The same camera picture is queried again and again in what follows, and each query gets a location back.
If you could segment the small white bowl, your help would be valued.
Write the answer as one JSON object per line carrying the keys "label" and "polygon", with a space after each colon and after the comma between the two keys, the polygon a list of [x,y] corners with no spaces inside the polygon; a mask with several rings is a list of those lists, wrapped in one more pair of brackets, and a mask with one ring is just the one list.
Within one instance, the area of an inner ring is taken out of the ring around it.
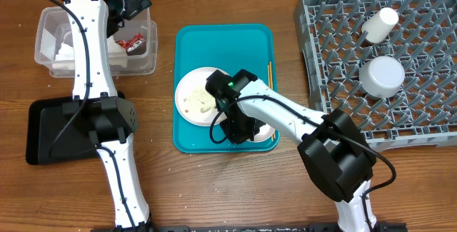
{"label": "small white bowl", "polygon": [[254,136],[253,140],[248,139],[248,141],[254,143],[266,141],[267,139],[270,139],[273,136],[275,131],[276,130],[273,127],[269,126],[268,124],[265,124],[259,129],[259,132]]}

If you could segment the wooden chopstick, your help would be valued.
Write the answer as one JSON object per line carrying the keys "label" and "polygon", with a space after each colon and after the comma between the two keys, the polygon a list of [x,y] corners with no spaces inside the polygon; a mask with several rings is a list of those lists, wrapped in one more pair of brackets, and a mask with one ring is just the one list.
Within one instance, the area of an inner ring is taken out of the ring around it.
{"label": "wooden chopstick", "polygon": [[271,88],[271,66],[267,65],[267,74],[268,74],[268,87]]}
{"label": "wooden chopstick", "polygon": [[[269,62],[270,66],[271,66],[271,90],[273,90],[273,73],[272,73],[272,62],[270,61]],[[276,130],[273,130],[273,133],[271,135],[271,141],[274,142],[276,139]]]}

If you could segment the red snack wrapper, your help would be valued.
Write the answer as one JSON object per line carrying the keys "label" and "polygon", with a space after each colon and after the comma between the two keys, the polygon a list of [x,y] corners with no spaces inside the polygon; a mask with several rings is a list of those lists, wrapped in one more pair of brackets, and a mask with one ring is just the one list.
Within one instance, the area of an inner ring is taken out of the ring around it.
{"label": "red snack wrapper", "polygon": [[124,48],[127,53],[137,50],[146,42],[142,34],[137,33],[129,40],[117,40],[116,43]]}

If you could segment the large white plate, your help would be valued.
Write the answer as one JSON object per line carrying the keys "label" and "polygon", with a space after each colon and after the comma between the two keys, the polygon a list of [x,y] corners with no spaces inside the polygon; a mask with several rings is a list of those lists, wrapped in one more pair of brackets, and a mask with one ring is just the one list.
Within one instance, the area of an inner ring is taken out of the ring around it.
{"label": "large white plate", "polygon": [[206,79],[217,68],[201,67],[188,72],[178,83],[174,94],[179,114],[197,126],[210,126],[218,114],[216,99],[206,90]]}

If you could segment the white napkin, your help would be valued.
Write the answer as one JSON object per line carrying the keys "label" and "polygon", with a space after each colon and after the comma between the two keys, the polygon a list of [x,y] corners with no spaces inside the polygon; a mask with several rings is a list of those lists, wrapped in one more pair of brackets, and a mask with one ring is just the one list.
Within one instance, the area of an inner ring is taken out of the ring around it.
{"label": "white napkin", "polygon": [[109,63],[112,66],[127,67],[128,55],[126,49],[115,42],[114,37],[110,36],[107,39]]}
{"label": "white napkin", "polygon": [[58,54],[55,55],[54,63],[52,64],[53,69],[58,70],[71,70],[75,69],[74,65],[74,49],[68,44],[62,43]]}

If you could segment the grey saucer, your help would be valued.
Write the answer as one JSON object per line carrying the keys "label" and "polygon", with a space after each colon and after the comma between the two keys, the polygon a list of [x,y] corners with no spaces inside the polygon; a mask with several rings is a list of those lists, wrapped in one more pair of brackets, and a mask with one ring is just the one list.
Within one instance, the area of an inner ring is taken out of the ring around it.
{"label": "grey saucer", "polygon": [[390,56],[379,56],[361,67],[358,79],[368,95],[390,98],[400,91],[405,79],[405,71],[396,59]]}

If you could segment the white cup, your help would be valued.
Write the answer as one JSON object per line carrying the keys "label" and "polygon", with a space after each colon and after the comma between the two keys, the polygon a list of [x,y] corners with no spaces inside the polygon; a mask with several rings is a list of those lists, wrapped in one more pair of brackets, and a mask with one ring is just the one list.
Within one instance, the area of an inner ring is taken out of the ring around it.
{"label": "white cup", "polygon": [[382,8],[362,25],[362,32],[367,33],[365,40],[373,44],[381,43],[393,30],[398,20],[398,13],[394,9]]}

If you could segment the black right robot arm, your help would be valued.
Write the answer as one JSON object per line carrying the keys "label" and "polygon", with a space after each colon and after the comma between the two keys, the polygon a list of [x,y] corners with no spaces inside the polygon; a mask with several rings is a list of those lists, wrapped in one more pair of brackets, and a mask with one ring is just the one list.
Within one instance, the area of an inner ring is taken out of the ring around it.
{"label": "black right robot arm", "polygon": [[252,141],[268,125],[296,143],[314,185],[333,200],[340,231],[374,231],[368,189],[376,163],[351,118],[339,109],[325,114],[270,89],[256,75],[240,70],[234,76],[214,71],[205,89],[215,98],[224,139]]}

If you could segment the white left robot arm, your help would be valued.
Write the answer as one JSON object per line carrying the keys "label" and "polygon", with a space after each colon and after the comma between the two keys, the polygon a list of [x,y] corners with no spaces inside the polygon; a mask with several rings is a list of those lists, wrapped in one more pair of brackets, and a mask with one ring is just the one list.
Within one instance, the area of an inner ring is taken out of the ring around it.
{"label": "white left robot arm", "polygon": [[63,108],[104,164],[115,205],[115,231],[152,231],[149,206],[134,160],[136,109],[114,86],[107,39],[150,0],[62,0],[75,58],[73,99]]}

